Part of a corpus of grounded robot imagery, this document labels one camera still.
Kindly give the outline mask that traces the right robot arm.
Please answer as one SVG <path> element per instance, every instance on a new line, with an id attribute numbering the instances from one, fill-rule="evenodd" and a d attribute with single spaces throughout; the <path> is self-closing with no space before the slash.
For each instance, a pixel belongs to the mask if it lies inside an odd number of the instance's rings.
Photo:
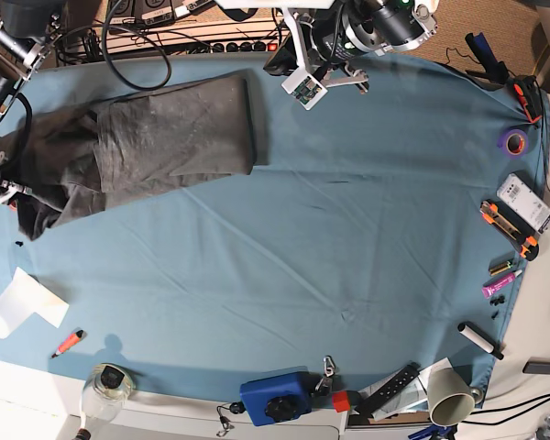
<path id="1" fill-rule="evenodd" d="M 13 149 L 0 153 L 0 205 L 19 193 L 30 193 L 9 177 L 26 147 L 32 123 L 32 108 L 22 89 L 62 37 L 65 5 L 64 1 L 0 1 L 0 123 L 16 101 L 26 112 Z"/>

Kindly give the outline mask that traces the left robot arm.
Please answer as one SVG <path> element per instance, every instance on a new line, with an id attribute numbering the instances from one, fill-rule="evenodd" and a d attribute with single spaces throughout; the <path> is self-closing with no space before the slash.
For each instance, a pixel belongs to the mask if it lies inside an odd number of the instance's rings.
<path id="1" fill-rule="evenodd" d="M 306 110 L 331 88 L 369 91 L 369 76 L 351 61 L 415 50 L 435 35 L 437 1 L 334 1 L 328 9 L 283 8 L 289 35 L 263 70 Z"/>

